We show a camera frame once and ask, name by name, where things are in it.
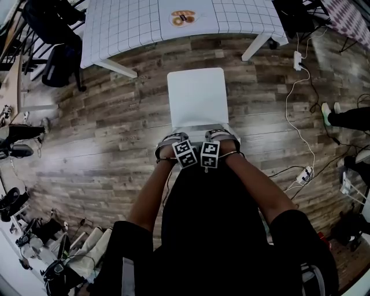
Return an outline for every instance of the white table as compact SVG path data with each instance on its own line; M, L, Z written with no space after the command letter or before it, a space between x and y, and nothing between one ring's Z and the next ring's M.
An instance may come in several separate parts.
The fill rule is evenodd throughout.
M95 64L137 77L109 57L163 40L228 32L258 34L243 61L270 37L288 43L271 0L90 0L81 67Z

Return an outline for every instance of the wooden floor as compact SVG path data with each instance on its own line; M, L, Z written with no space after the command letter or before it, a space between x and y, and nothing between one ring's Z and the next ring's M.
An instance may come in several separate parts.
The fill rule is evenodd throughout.
M285 99L296 80L307 78L293 69L296 41L277 50L264 46L248 62L241 61L251 43L248 35L206 35L181 38L131 50L114 58L138 71L129 79L97 66L83 71L87 91L79 93L75 83L48 88L40 81L29 85L29 102L57 102L53 129L42 146L41 158L15 159L14 168L31 192L34 214L49 216L51 209L69 223L71 233L86 217L95 225L111 226L124 220L135 197L153 171L157 142L171 130L167 74L185 69L221 67L227 88L230 126L242 138L247 159L267 175L292 165L312 165L313 157L297 131L286 121ZM338 101L342 110L356 107L357 97L370 92L368 55L360 46L339 54L344 39L330 30L314 40L304 64L309 68L320 103ZM299 47L305 51L305 45ZM316 175L335 157L348 150L325 134L320 110L309 112L315 102L309 81L295 86L287 110L291 122L309 142L316 158ZM32 115L32 121L45 113ZM364 146L369 139L362 132L329 128L343 143ZM330 234L339 212L350 209L351 200L339 192L336 161L329 165L294 199L317 231ZM7 189L21 187L9 160L1 172ZM274 178L287 188L300 173L292 169ZM177 173L171 178L173 183ZM362 184L353 175L355 184ZM297 189L288 191L292 197ZM160 245L161 213L154 230L154 244Z

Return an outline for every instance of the table leg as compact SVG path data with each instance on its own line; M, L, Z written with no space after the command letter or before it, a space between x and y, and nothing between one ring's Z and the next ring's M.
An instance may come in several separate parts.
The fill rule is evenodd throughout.
M117 62L113 62L108 58L106 58L105 60L102 60L102 61L95 62L94 64L98 65L100 67L115 71L117 73L123 74L125 76L130 77L130 78L138 77L138 74L135 71L133 71L131 69L128 69L125 66L122 66Z
M259 36L257 36L255 40L253 40L248 49L243 53L242 61L248 61L270 37L271 34L260 33Z

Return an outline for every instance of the white shoe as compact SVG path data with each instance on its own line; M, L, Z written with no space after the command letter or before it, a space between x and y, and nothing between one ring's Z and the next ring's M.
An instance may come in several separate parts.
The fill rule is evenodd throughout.
M336 167L337 167L337 168L341 168L341 167L343 167L343 166L345 166L345 158L344 158L344 157L340 158L340 159L338 160L338 162L336 163Z
M341 113L341 106L338 102L335 102L335 104L334 104L334 112L335 112L335 114L340 114Z
M321 112L323 112L325 124L328 125L328 126L331 126L331 124L330 124L330 122L328 120L328 116L331 113L331 110L329 108L328 103L323 103L321 105Z
M41 119L40 126L42 126L45 129L46 134L50 132L50 120L47 117Z

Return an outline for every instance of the power adapter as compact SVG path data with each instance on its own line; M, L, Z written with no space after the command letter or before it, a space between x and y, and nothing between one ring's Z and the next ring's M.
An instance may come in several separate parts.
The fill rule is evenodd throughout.
M297 176L296 181L300 185L306 184L312 175L312 167L311 166L306 166L306 168Z
M293 68L296 71L302 70L301 62L302 62L302 54L300 54L299 52L295 51L294 52L294 65L293 65Z

